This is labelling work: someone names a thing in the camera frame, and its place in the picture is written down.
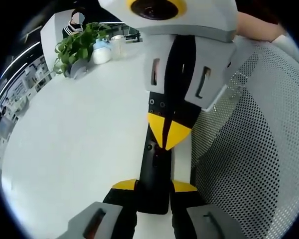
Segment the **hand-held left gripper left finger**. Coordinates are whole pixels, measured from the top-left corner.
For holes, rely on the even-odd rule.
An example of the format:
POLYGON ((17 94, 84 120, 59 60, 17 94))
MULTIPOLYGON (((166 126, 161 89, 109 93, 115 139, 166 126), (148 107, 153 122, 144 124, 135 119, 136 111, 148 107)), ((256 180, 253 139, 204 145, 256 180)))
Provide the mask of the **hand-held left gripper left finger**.
POLYGON ((136 179, 111 187, 102 202, 94 202, 68 222, 60 239, 131 239, 137 225, 136 179))

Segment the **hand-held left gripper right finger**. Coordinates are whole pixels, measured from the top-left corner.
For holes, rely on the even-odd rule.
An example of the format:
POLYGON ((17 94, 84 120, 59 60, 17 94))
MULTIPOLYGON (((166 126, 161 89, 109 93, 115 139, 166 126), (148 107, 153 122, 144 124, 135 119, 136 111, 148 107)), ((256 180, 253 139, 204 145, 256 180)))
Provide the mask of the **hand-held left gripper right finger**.
POLYGON ((240 223, 214 204, 207 204, 196 187, 173 181, 170 193, 172 227, 177 239, 244 239, 240 223))

